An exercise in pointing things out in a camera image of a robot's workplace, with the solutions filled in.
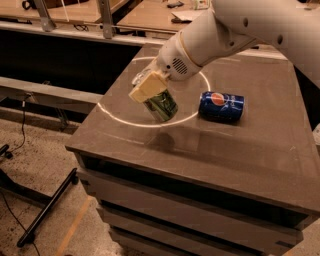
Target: cable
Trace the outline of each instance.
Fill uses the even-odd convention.
[[[22,135],[23,135],[22,143],[18,147],[14,148],[13,150],[8,151],[10,153],[13,153],[14,151],[16,151],[19,148],[21,148],[24,145],[25,141],[26,141],[26,134],[24,132],[24,124],[26,122],[26,108],[25,108],[25,105],[26,105],[26,99],[28,99],[29,97],[30,97],[30,95],[26,95],[24,100],[22,101],[22,113],[23,113],[22,114],[23,115],[23,117],[22,117],[22,126],[21,126],[21,131],[22,131]]]
[[[26,231],[27,231],[26,228],[22,225],[22,223],[21,223],[20,220],[16,217],[16,215],[14,215],[13,211],[11,210],[11,208],[10,208],[10,206],[9,206],[9,204],[8,204],[8,201],[7,201],[6,197],[4,196],[4,194],[2,193],[1,190],[0,190],[0,193],[1,193],[2,197],[3,197],[3,200],[4,200],[5,204],[6,204],[6,207],[7,207],[8,211],[11,213],[11,215],[13,216],[13,218],[18,222],[18,224],[22,227],[22,229],[24,230],[24,232],[26,232]],[[38,255],[38,256],[41,256],[41,255],[40,255],[40,252],[39,252],[39,250],[38,250],[38,247],[36,246],[36,244],[35,244],[34,242],[32,242],[32,245],[33,245],[34,249],[36,250],[37,255]]]

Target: can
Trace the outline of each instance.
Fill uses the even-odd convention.
[[[241,118],[243,107],[243,96],[208,91],[200,96],[199,115],[209,121],[232,122]]]
[[[143,102],[151,115],[159,122],[170,120],[178,111],[178,105],[168,90]]]

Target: drawer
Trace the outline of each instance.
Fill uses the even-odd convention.
[[[251,218],[133,183],[105,173],[79,170],[90,195],[154,218],[231,241],[257,251],[282,255],[299,241],[298,230]]]

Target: soda can label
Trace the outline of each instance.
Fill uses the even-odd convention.
[[[243,107],[243,96],[204,92],[200,96],[199,115],[209,121],[237,121]]]

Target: pepsi logo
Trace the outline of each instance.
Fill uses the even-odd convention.
[[[215,104],[217,106],[225,105],[224,96],[221,93],[217,93],[217,92],[212,93],[211,100],[212,100],[213,104]]]

